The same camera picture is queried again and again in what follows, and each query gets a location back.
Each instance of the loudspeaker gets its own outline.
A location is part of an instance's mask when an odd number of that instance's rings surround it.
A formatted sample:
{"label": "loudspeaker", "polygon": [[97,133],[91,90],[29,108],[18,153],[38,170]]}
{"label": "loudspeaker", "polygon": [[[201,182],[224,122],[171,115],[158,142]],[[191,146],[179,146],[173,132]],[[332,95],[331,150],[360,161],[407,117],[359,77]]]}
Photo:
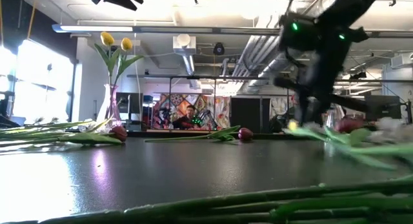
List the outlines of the loudspeaker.
{"label": "loudspeaker", "polygon": [[217,43],[217,44],[215,44],[215,47],[214,47],[214,55],[216,55],[216,56],[222,56],[223,54],[225,54],[224,45],[223,45],[222,43]]}

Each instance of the green leaf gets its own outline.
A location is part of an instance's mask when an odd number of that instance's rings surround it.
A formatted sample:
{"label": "green leaf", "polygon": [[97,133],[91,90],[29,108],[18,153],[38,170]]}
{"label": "green leaf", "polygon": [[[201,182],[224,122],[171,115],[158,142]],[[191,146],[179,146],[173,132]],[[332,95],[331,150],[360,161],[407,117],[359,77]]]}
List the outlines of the green leaf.
{"label": "green leaf", "polygon": [[334,141],[338,141],[342,144],[349,145],[350,144],[350,135],[349,134],[340,134],[328,127],[325,127],[325,133],[329,138]]}
{"label": "green leaf", "polygon": [[99,130],[99,128],[101,128],[102,126],[108,124],[109,121],[112,120],[113,116],[114,116],[114,115],[112,114],[108,119],[104,120],[102,123],[98,124],[97,126],[95,126],[94,128],[92,128],[92,129],[90,129],[90,130],[88,130],[88,131],[86,131],[86,132],[87,132],[87,133],[93,133],[93,132],[95,132],[96,130]]}
{"label": "green leaf", "polygon": [[116,138],[102,136],[100,134],[92,133],[78,133],[72,136],[62,136],[57,138],[60,142],[80,143],[80,144],[114,144],[120,145],[122,142]]}
{"label": "green leaf", "polygon": [[143,58],[143,56],[135,56],[132,59],[120,60],[119,70],[117,71],[116,79],[118,79],[121,74],[130,66],[132,63],[135,63],[137,60]]}
{"label": "green leaf", "polygon": [[101,46],[99,46],[98,44],[95,43],[95,48],[96,50],[99,52],[99,54],[101,55],[103,61],[105,62],[105,65],[108,66],[109,63],[109,57],[106,54],[106,52],[102,49]]}
{"label": "green leaf", "polygon": [[218,139],[220,141],[233,141],[233,140],[235,140],[235,138],[231,135],[221,136],[221,137],[218,137],[216,139]]}
{"label": "green leaf", "polygon": [[400,156],[403,154],[413,154],[413,143],[400,143],[380,147],[353,148],[351,151],[358,154]]}
{"label": "green leaf", "polygon": [[318,140],[327,141],[327,137],[323,134],[317,133],[309,128],[296,128],[295,130],[283,129],[286,134],[291,134],[300,137],[312,137]]}
{"label": "green leaf", "polygon": [[213,138],[213,139],[219,139],[219,138],[222,137],[222,136],[230,135],[231,133],[237,131],[240,127],[241,127],[241,126],[238,125],[238,126],[226,128],[226,129],[224,129],[224,130],[220,130],[220,131],[217,131],[217,132],[215,132],[215,133],[209,134],[208,137],[209,137],[209,138]]}
{"label": "green leaf", "polygon": [[115,52],[112,54],[112,57],[109,59],[108,62],[108,71],[109,75],[112,76],[116,61],[119,59],[119,54],[121,53],[121,49],[116,49]]}
{"label": "green leaf", "polygon": [[386,169],[386,170],[396,170],[397,167],[393,165],[389,165],[387,163],[384,163],[378,159],[372,158],[370,156],[364,156],[362,154],[356,154],[353,153],[354,148],[351,148],[348,145],[344,145],[341,143],[331,143],[331,145],[339,150],[340,152],[344,153],[347,156],[350,156],[351,158],[354,158],[356,161],[362,164],[366,164],[370,167],[376,167],[376,168],[381,168],[381,169]]}
{"label": "green leaf", "polygon": [[367,130],[366,128],[361,128],[357,130],[353,130],[350,133],[350,145],[352,147],[358,147],[362,144],[366,138],[371,135],[371,131]]}

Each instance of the bright window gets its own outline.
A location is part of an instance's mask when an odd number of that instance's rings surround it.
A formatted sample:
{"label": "bright window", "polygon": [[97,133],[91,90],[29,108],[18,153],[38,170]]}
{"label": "bright window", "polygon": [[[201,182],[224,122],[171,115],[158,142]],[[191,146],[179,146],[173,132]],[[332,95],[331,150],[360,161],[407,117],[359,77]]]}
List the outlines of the bright window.
{"label": "bright window", "polygon": [[69,118],[73,64],[69,58],[33,41],[23,41],[17,56],[13,114],[26,123]]}
{"label": "bright window", "polygon": [[14,75],[17,56],[11,51],[0,47],[0,92],[12,91],[12,83],[7,75]]}

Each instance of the glass vase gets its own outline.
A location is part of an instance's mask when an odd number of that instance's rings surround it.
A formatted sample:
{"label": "glass vase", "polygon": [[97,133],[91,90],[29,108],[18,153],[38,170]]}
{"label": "glass vase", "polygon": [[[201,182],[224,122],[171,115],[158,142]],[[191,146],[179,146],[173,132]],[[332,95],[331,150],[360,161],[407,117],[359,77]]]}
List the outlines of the glass vase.
{"label": "glass vase", "polygon": [[103,104],[101,106],[101,109],[99,111],[99,114],[97,115],[97,122],[101,123],[104,122],[106,119],[111,118],[111,120],[108,122],[108,127],[116,127],[116,126],[121,126],[121,116],[119,115],[119,109],[117,107],[117,101],[116,101],[116,85],[105,85],[105,99],[103,100]]}

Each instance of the table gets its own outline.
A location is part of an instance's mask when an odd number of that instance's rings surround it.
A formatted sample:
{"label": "table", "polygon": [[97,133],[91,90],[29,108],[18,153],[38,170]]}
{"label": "table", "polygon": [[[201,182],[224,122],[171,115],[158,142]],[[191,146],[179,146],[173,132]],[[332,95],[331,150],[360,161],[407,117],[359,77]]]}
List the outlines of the table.
{"label": "table", "polygon": [[144,143],[0,156],[0,223],[408,174],[368,168],[303,140]]}

